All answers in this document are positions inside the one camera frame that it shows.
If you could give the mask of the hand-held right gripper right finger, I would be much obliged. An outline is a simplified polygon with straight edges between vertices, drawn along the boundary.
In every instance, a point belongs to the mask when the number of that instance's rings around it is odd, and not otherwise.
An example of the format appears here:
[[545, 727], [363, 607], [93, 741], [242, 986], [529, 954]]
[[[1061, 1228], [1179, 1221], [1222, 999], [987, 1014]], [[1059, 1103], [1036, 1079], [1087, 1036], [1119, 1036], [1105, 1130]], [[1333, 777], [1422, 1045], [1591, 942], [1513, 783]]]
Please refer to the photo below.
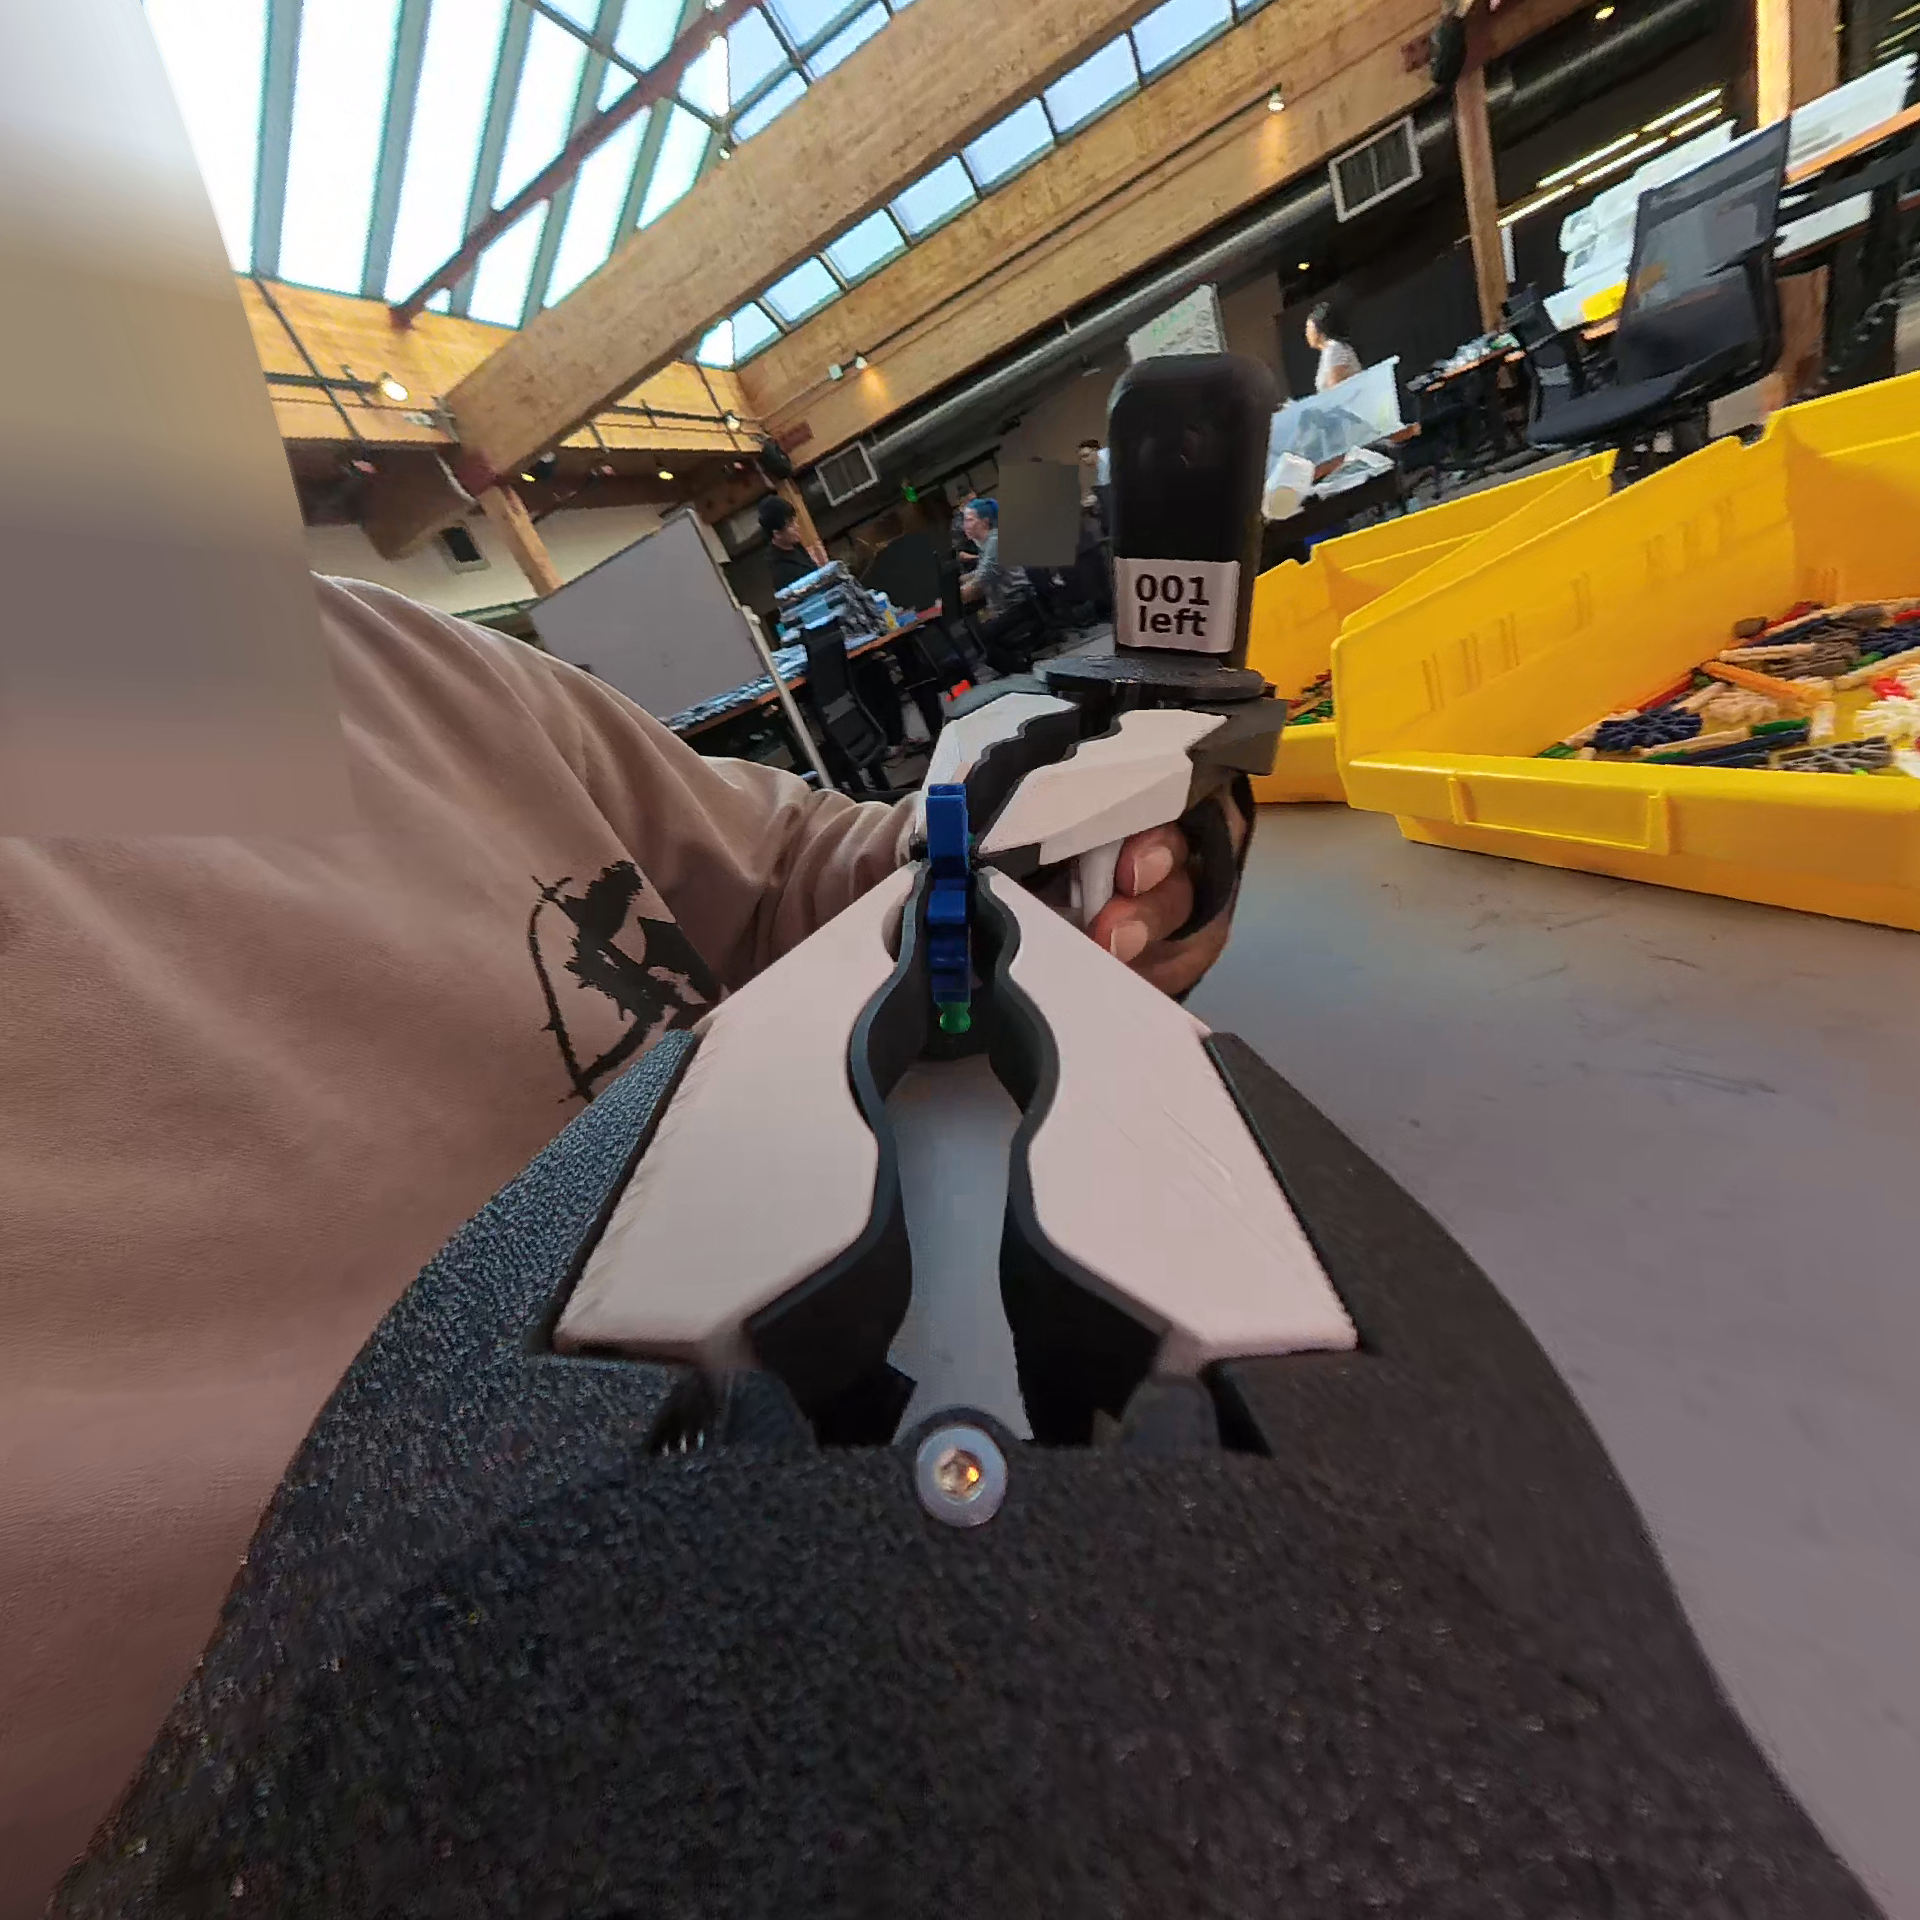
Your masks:
[[1028, 1430], [1092, 1438], [1154, 1380], [1355, 1353], [1211, 1031], [1013, 879], [977, 878], [973, 935], [1017, 1111], [998, 1295]]

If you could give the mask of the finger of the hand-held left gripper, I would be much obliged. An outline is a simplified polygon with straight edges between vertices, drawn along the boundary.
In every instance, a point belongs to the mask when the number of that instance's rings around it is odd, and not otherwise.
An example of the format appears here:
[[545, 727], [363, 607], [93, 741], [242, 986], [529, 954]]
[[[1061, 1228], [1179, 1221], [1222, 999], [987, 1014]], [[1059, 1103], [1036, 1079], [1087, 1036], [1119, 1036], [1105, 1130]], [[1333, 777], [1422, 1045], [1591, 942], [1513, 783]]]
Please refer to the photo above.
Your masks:
[[1092, 921], [1116, 898], [1119, 845], [1187, 812], [1197, 754], [1226, 727], [1222, 710], [1125, 714], [1109, 733], [1015, 774], [977, 861], [1007, 876], [1068, 866], [1071, 915]]
[[934, 787], [962, 788], [973, 844], [1013, 805], [1019, 782], [1066, 762], [1083, 737], [1077, 703], [1049, 693], [1001, 693], [951, 716], [929, 763], [929, 859], [938, 857]]

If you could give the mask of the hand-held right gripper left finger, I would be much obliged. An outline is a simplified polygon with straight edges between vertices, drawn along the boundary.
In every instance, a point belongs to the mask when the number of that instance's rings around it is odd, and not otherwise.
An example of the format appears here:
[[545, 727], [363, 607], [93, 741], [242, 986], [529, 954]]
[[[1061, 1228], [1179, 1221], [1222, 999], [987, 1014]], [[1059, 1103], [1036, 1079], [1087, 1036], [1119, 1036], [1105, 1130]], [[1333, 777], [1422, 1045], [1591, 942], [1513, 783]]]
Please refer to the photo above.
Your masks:
[[555, 1350], [761, 1371], [819, 1429], [898, 1429], [911, 1275], [859, 1019], [898, 986], [915, 874], [853, 901], [693, 1033], [555, 1323]]

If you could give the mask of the large blue connector fan assembly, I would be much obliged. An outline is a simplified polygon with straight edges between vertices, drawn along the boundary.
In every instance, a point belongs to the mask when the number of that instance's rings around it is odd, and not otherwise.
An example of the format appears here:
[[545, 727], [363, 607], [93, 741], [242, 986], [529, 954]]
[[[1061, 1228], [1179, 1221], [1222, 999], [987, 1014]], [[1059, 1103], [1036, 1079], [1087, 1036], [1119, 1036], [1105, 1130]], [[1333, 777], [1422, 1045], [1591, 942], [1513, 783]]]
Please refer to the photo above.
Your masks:
[[962, 1039], [973, 1025], [973, 834], [966, 788], [929, 783], [923, 795], [922, 954], [938, 1033]]

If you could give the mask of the yellow storage bin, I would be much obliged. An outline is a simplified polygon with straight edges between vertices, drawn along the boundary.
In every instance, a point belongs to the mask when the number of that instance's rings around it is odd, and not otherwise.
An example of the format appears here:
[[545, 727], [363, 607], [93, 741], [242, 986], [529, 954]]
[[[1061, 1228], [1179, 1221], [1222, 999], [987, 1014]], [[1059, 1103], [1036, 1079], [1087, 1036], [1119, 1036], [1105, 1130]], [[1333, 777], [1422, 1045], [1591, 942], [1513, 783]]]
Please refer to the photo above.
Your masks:
[[1915, 927], [1918, 782], [1548, 762], [1737, 622], [1915, 597], [1918, 378], [1779, 414], [1343, 634], [1350, 805], [1412, 841]]
[[[1333, 673], [1343, 634], [1411, 607], [1603, 502], [1614, 486], [1614, 466], [1610, 449], [1553, 455], [1501, 485], [1340, 535], [1306, 562], [1275, 564], [1254, 582], [1245, 663], [1292, 703], [1301, 689]], [[1342, 805], [1334, 721], [1285, 730], [1275, 765], [1253, 782], [1253, 793], [1262, 805]]]

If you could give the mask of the person's left forearm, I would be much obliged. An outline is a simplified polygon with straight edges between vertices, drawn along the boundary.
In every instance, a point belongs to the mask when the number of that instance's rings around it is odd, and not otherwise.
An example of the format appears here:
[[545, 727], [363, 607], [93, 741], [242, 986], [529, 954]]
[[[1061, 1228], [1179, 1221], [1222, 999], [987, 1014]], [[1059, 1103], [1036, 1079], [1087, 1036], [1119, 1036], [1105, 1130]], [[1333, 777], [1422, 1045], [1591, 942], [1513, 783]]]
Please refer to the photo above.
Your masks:
[[725, 989], [802, 946], [907, 859], [915, 799], [874, 802], [663, 742], [660, 828], [642, 863]]

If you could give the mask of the person's left hand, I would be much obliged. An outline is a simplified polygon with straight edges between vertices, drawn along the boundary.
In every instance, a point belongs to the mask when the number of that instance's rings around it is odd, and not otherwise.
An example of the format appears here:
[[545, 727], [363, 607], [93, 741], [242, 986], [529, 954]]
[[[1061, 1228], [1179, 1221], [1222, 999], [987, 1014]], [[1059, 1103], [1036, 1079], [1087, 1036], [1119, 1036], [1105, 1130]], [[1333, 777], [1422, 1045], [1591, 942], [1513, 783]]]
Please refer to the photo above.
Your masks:
[[1126, 837], [1113, 898], [1092, 916], [1087, 938], [1156, 993], [1187, 1002], [1233, 938], [1254, 829], [1253, 783], [1237, 774], [1177, 822]]

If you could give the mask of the white writing board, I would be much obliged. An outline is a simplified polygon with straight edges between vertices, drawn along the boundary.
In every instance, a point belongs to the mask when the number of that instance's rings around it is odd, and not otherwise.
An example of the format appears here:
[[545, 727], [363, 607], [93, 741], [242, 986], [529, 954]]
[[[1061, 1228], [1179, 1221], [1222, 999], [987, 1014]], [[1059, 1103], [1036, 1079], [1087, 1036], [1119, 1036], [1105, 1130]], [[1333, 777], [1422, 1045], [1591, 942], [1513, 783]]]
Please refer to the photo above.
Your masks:
[[1205, 281], [1190, 289], [1179, 301], [1131, 329], [1125, 350], [1129, 366], [1154, 356], [1226, 353], [1227, 337], [1215, 285]]

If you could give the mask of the black office chair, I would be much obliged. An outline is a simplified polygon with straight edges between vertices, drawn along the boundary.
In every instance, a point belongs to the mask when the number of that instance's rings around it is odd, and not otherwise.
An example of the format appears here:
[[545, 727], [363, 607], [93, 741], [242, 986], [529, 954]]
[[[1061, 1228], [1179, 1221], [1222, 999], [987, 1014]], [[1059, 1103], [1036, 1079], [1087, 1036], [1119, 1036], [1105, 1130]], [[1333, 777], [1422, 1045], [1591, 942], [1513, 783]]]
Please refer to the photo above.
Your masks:
[[1779, 121], [1638, 198], [1610, 378], [1587, 370], [1531, 291], [1507, 299], [1531, 380], [1531, 449], [1611, 449], [1621, 489], [1703, 449], [1713, 402], [1775, 367], [1773, 234], [1789, 143]]
[[834, 780], [859, 797], [892, 791], [892, 742], [876, 710], [866, 706], [847, 658], [847, 638], [837, 622], [802, 634], [806, 655], [806, 698], [819, 721], [819, 738]]

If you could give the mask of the clear plastic bag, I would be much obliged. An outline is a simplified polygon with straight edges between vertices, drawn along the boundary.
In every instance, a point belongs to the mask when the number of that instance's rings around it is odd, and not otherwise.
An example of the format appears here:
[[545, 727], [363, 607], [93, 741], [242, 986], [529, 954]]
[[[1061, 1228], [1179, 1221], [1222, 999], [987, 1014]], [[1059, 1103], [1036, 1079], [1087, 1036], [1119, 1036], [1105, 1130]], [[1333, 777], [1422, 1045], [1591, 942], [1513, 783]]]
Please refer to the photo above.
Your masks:
[[1402, 359], [1285, 402], [1269, 423], [1262, 519], [1299, 516], [1307, 501], [1350, 489], [1389, 466], [1407, 423], [1402, 415]]

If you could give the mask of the grey rolling partition board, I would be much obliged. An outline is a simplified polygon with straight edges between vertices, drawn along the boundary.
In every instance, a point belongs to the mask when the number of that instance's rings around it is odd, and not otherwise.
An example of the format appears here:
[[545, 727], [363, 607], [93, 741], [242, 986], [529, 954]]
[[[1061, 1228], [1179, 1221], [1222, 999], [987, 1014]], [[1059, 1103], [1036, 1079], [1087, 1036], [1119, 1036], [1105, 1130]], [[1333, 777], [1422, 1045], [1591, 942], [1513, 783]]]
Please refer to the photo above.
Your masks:
[[761, 620], [735, 598], [722, 564], [713, 529], [681, 508], [652, 535], [538, 598], [531, 620], [554, 658], [663, 722], [765, 681], [809, 770], [833, 787]]

